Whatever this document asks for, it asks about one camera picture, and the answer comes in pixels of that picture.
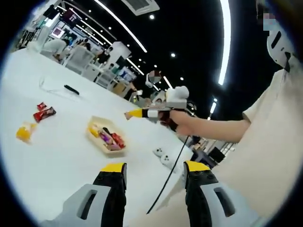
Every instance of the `wire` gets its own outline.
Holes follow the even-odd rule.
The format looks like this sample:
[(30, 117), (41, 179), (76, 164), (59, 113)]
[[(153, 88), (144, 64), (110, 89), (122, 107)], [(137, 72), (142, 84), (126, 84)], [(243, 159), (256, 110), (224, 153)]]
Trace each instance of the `wire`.
[(172, 173), (173, 173), (173, 171), (174, 171), (174, 169), (175, 169), (175, 167), (176, 167), (176, 165), (177, 165), (177, 162), (178, 162), (178, 160), (179, 160), (179, 158), (180, 158), (180, 155), (181, 155), (181, 153), (182, 153), (182, 151), (183, 151), (183, 148), (184, 148), (185, 145), (186, 145), (186, 142), (187, 142), (188, 138), (189, 138), (189, 136), (187, 136), (187, 138), (186, 138), (186, 140), (185, 140), (185, 142), (184, 142), (184, 144), (183, 144), (183, 146), (182, 146), (182, 148), (181, 148), (181, 151), (180, 151), (180, 153), (179, 153), (179, 155), (178, 155), (178, 157), (177, 157), (177, 160), (176, 160), (176, 162), (175, 162), (173, 168), (171, 169), (171, 172), (169, 173), (169, 176), (168, 176), (166, 182), (164, 183), (164, 185), (163, 185), (163, 187), (162, 187), (162, 189), (161, 189), (161, 191), (160, 191), (158, 197), (156, 198), (155, 202), (152, 204), (151, 208), (148, 210), (148, 212), (147, 212), (146, 214), (149, 214), (149, 213), (151, 212), (152, 208), (156, 205), (156, 203), (157, 203), (157, 201), (159, 200), (159, 198), (160, 198), (162, 192), (164, 191), (164, 188), (166, 187), (166, 185), (167, 185), (167, 183), (168, 183), (168, 181), (169, 181), (169, 178), (170, 178), (170, 176), (172, 175)]

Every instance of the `white shirt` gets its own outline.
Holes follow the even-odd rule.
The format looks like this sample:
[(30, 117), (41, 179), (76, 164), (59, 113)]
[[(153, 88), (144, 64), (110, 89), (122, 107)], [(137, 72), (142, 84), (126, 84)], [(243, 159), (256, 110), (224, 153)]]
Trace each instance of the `white shirt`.
[(62, 39), (53, 39), (43, 46), (43, 50), (50, 51), (53, 54), (61, 54), (66, 47), (66, 42)]
[[(243, 114), (250, 127), (213, 173), (244, 196), (261, 217), (270, 218), (281, 208), (301, 170), (303, 70), (276, 72), (268, 89)], [(167, 207), (130, 225), (137, 226), (189, 227), (185, 190), (174, 195)]]

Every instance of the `chair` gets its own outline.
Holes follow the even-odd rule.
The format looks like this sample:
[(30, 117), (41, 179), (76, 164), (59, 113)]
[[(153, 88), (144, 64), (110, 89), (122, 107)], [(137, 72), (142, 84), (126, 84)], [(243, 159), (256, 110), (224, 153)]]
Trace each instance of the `chair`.
[(63, 66), (81, 75), (94, 57), (95, 55), (85, 47), (77, 46)]

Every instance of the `white table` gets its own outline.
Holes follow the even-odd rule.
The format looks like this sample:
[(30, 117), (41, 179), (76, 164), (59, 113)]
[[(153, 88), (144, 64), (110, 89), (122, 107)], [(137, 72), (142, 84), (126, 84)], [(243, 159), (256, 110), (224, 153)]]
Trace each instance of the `white table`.
[[(42, 88), (39, 82), (44, 78)], [(63, 88), (77, 89), (80, 97)], [(8, 57), (1, 83), (0, 120), (1, 156), (8, 179), (25, 209), (38, 221), (53, 219), (62, 211), (63, 202), (86, 183), (92, 183), (108, 163), (127, 163), (127, 205), (125, 225), (145, 214), (156, 199), (169, 169), (152, 150), (161, 147), (176, 158), (182, 142), (168, 129), (146, 119), (126, 121), (123, 112), (135, 105), (88, 81), (50, 59), (27, 49)], [(22, 122), (34, 122), (36, 105), (45, 102), (57, 111), (39, 123), (32, 145), (16, 139)], [(114, 121), (128, 136), (125, 157), (108, 158), (85, 137), (92, 115)], [(179, 169), (191, 157), (185, 147)], [(173, 174), (161, 203), (180, 177)]]

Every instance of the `black ceiling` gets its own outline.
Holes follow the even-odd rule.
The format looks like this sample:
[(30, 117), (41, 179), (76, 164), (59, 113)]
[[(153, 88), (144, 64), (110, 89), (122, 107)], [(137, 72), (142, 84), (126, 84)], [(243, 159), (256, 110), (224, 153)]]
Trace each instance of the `black ceiling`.
[[(240, 119), (242, 111), (266, 89), (278, 69), (267, 53), (267, 34), (257, 25), (254, 0), (229, 0), (232, 42), (223, 86), (218, 84), (224, 37), (219, 0), (156, 0), (160, 10), (153, 12), (154, 20), (149, 19), (149, 14), (135, 16), (120, 0), (101, 0), (134, 33), (147, 53), (94, 0), (66, 2), (88, 13), (103, 27), (112, 27), (110, 33), (118, 41), (130, 44), (131, 60), (140, 65), (144, 73), (153, 70), (156, 64), (173, 87), (187, 86), (199, 117), (208, 117), (213, 99), (217, 98), (212, 119)], [(86, 22), (98, 31), (102, 29), (90, 19)], [(115, 41), (106, 31), (102, 35)], [(164, 80), (157, 86), (168, 88)]]

